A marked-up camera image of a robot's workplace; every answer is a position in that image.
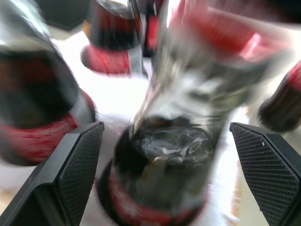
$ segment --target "red and white label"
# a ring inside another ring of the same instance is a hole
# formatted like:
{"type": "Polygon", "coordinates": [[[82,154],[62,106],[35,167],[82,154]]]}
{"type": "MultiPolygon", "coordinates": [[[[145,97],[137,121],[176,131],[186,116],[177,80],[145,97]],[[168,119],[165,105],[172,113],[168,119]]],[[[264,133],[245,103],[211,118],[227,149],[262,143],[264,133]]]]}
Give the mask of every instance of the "red and white label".
{"type": "Polygon", "coordinates": [[[132,226],[168,226],[171,222],[180,224],[192,213],[191,210],[183,211],[175,218],[170,213],[150,210],[135,203],[117,181],[114,169],[111,170],[109,189],[116,213],[121,220],[132,226]]]}
{"type": "Polygon", "coordinates": [[[80,93],[74,107],[59,121],[36,129],[1,125],[1,130],[18,155],[40,163],[52,154],[66,133],[80,125],[94,122],[91,101],[87,94],[80,93]]]}
{"type": "Polygon", "coordinates": [[[288,82],[291,87],[301,91],[301,61],[288,73],[288,82]]]}
{"type": "Polygon", "coordinates": [[[92,70],[106,74],[130,74],[142,72],[142,51],[138,46],[129,51],[108,51],[88,47],[88,59],[92,70]]]}
{"type": "Polygon", "coordinates": [[[147,47],[150,49],[156,49],[157,47],[158,24],[159,24],[158,17],[156,16],[149,17],[147,47]]]}

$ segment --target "black plastic part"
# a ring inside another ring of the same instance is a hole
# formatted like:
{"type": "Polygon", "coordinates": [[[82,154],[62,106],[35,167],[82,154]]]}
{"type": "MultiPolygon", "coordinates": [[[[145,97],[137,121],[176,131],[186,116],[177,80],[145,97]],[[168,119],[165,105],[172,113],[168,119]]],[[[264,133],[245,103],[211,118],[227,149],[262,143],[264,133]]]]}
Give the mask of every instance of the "black plastic part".
{"type": "Polygon", "coordinates": [[[95,179],[101,122],[67,133],[0,216],[1,226],[78,226],[95,179]]]}
{"type": "Polygon", "coordinates": [[[47,24],[70,31],[87,17],[89,0],[35,0],[47,24]]]}
{"type": "Polygon", "coordinates": [[[299,226],[301,156],[279,135],[231,123],[246,182],[270,226],[299,226]]]}

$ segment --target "red label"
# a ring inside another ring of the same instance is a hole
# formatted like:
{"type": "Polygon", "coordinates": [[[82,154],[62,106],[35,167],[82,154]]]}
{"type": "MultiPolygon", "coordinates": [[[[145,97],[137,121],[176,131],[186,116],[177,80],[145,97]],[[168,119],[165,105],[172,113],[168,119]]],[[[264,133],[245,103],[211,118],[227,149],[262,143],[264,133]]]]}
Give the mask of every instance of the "red label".
{"type": "Polygon", "coordinates": [[[288,82],[294,89],[301,91],[301,61],[289,72],[288,82]]]}
{"type": "Polygon", "coordinates": [[[32,162],[41,162],[52,154],[64,135],[75,128],[77,124],[68,114],[60,121],[36,129],[6,126],[1,129],[20,156],[32,162]]]}
{"type": "Polygon", "coordinates": [[[158,18],[156,16],[150,16],[147,34],[147,46],[150,49],[155,49],[157,47],[158,24],[158,18]]]}
{"type": "Polygon", "coordinates": [[[114,209],[118,216],[132,226],[168,226],[171,222],[179,223],[186,219],[191,210],[183,211],[176,218],[169,213],[150,210],[135,203],[125,192],[122,185],[116,180],[112,169],[109,178],[110,195],[114,209]]]}
{"type": "Polygon", "coordinates": [[[128,51],[107,51],[88,47],[88,59],[92,70],[109,74],[129,74],[128,51]]]}

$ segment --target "white surface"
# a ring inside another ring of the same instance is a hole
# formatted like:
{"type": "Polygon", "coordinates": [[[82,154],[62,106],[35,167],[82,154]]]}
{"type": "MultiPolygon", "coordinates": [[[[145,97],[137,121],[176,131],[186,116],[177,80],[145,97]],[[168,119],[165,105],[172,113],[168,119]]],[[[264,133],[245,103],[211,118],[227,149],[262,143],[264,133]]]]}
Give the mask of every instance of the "white surface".
{"type": "MultiPolygon", "coordinates": [[[[65,42],[56,41],[55,43],[59,46],[80,87],[94,100],[97,106],[97,119],[105,123],[100,161],[107,162],[113,154],[118,137],[140,107],[148,82],[146,80],[108,78],[85,68],[79,57],[82,48],[87,44],[87,38],[82,32],[65,42]]],[[[150,63],[146,62],[146,64],[146,69],[150,71],[150,63]]],[[[247,123],[242,109],[237,110],[232,117],[235,118],[235,121],[247,123]]],[[[193,224],[194,226],[226,226],[227,219],[236,220],[230,213],[238,175],[238,156],[228,128],[229,124],[225,128],[219,144],[220,155],[217,158],[218,164],[214,169],[209,186],[208,203],[203,214],[193,224]]],[[[96,178],[100,177],[103,167],[103,164],[98,164],[96,178]]],[[[16,167],[1,162],[1,189],[16,194],[33,169],[34,167],[16,167]]],[[[102,222],[104,213],[101,211],[94,188],[90,194],[81,225],[108,225],[102,222]]]]}

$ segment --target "cola bottle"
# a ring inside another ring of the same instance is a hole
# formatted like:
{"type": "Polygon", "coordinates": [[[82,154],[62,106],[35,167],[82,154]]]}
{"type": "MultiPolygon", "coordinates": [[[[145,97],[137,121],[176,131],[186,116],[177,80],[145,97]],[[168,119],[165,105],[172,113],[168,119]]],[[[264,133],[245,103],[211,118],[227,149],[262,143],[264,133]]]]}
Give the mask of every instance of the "cola bottle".
{"type": "Polygon", "coordinates": [[[286,43],[203,0],[177,2],[162,8],[147,96],[113,157],[125,225],[185,226],[201,213],[227,118],[286,43]]]}
{"type": "Polygon", "coordinates": [[[164,0],[138,0],[143,27],[143,56],[152,57],[157,46],[159,13],[164,0]]]}
{"type": "Polygon", "coordinates": [[[0,2],[1,155],[38,164],[63,136],[95,121],[91,98],[49,40],[30,0],[0,2]]]}
{"type": "Polygon", "coordinates": [[[136,0],[92,0],[87,64],[106,74],[143,73],[141,20],[136,0]]]}
{"type": "Polygon", "coordinates": [[[276,132],[288,132],[301,124],[301,61],[284,77],[274,95],[260,106],[259,120],[276,132]]]}

